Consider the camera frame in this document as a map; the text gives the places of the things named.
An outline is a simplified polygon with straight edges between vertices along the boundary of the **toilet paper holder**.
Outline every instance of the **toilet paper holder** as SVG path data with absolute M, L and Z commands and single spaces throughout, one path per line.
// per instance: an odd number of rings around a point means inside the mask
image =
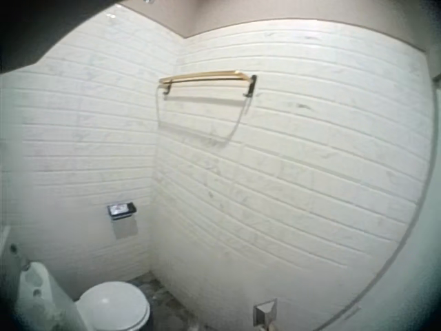
M 136 207 L 133 202 L 117 203 L 114 205 L 108 205 L 107 211 L 109 212 L 110 218 L 113 221 L 116 221 L 117 219 L 131 217 L 136 212 Z

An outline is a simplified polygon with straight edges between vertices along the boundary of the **white toilet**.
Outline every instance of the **white toilet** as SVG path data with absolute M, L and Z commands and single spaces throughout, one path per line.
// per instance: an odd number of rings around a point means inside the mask
M 150 305 L 137 287 L 120 281 L 102 283 L 74 303 L 39 262 L 21 272 L 16 312 L 34 330 L 64 330 L 66 323 L 69 330 L 83 331 L 149 330 L 151 325 Z

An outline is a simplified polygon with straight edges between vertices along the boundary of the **toilet lid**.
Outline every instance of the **toilet lid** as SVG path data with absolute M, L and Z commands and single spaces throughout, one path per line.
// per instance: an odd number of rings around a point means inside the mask
M 147 321 L 150 305 L 135 286 L 120 281 L 102 283 L 79 300 L 95 330 L 126 331 Z

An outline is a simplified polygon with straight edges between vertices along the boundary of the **floor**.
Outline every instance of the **floor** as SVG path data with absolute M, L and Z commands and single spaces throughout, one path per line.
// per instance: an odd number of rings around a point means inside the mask
M 150 272 L 129 283 L 143 291 L 150 303 L 154 331 L 215 331 L 202 323 L 176 300 Z

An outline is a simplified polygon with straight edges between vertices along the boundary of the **white brick tile wall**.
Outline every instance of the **white brick tile wall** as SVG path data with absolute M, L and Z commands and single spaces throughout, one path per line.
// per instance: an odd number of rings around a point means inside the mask
M 247 107 L 241 82 L 173 86 L 158 131 L 157 80 L 175 68 L 242 70 L 257 89 Z M 10 223 L 74 297 L 152 265 L 220 331 L 251 330 L 252 306 L 274 297 L 280 326 L 312 330 L 365 288 L 412 220 L 428 82 L 423 54 L 362 28 L 262 21 L 184 41 L 114 6 L 2 77 L 19 123 L 6 152 L 25 166 L 26 213 Z M 116 241 L 105 206 L 129 200 L 139 233 Z
M 25 212 L 10 222 L 25 253 L 73 297 L 150 268 L 154 91 L 159 77 L 173 74 L 182 41 L 114 6 L 38 63 L 2 77 L 6 118 L 20 123 L 20 136 L 8 138 L 21 142 L 16 161 L 25 166 Z M 116 240 L 105 207 L 119 201 L 139 209 L 138 234 Z
M 279 325 L 313 330 L 365 288 L 413 217 L 433 125 L 424 55 L 308 20 L 206 32 L 181 54 L 181 72 L 258 83 L 227 143 L 245 84 L 161 100 L 153 269 L 219 330 L 251 330 L 252 306 L 274 297 Z

